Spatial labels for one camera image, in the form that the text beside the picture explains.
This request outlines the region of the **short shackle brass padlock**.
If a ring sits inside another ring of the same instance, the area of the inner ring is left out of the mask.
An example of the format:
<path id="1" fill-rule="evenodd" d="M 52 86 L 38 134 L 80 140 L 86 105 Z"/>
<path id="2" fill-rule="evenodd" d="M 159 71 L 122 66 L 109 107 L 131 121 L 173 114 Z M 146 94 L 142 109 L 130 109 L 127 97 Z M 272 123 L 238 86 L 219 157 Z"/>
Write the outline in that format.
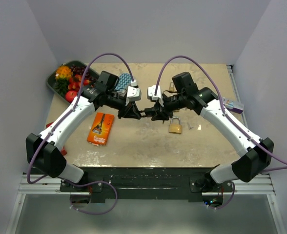
<path id="1" fill-rule="evenodd" d="M 171 134 L 181 134 L 182 133 L 182 122 L 179 117 L 173 117 L 170 120 L 170 125 L 168 132 Z"/>

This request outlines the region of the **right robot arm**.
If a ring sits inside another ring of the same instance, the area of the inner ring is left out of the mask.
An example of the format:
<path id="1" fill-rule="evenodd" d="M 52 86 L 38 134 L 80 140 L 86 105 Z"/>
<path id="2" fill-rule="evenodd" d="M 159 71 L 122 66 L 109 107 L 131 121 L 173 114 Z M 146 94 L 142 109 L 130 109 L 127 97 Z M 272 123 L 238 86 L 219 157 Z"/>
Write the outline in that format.
<path id="1" fill-rule="evenodd" d="M 232 113 L 221 107 L 217 95 L 209 88 L 199 89 L 188 72 L 172 78 L 177 94 L 167 97 L 160 86 L 147 89 L 147 97 L 155 102 L 152 121 L 168 120 L 174 110 L 187 108 L 210 122 L 233 146 L 239 159 L 230 164 L 214 167 L 204 178 L 209 191 L 217 191 L 229 180 L 251 181 L 271 162 L 274 143 L 270 138 L 262 139 L 245 127 Z"/>

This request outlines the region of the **small brass padlock with keys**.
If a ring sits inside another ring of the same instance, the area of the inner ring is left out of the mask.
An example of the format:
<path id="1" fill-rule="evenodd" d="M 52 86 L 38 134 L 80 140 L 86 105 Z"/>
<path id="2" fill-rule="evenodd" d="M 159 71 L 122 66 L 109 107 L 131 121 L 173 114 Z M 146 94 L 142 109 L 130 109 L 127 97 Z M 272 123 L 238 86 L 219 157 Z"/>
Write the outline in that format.
<path id="1" fill-rule="evenodd" d="M 169 85 L 169 89 L 168 89 L 170 92 L 174 92 L 175 91 L 175 86 L 174 86 L 174 83 L 173 82 L 170 82 L 170 85 Z"/>

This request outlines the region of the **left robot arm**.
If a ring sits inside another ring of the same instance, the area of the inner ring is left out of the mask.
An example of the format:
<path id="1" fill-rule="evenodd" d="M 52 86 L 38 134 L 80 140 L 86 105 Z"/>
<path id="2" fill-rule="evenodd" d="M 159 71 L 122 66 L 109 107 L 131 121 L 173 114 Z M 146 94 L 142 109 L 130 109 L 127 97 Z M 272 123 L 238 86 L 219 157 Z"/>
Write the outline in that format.
<path id="1" fill-rule="evenodd" d="M 141 118 L 135 103 L 141 99 L 136 80 L 131 81 L 124 97 L 114 92 L 118 82 L 118 76 L 102 71 L 93 85 L 81 86 L 72 103 L 48 128 L 37 135 L 30 134 L 26 138 L 29 167 L 35 167 L 51 178 L 69 180 L 77 191 L 84 191 L 88 187 L 84 171 L 67 162 L 61 149 L 77 127 L 104 105 L 118 110 L 119 118 Z"/>

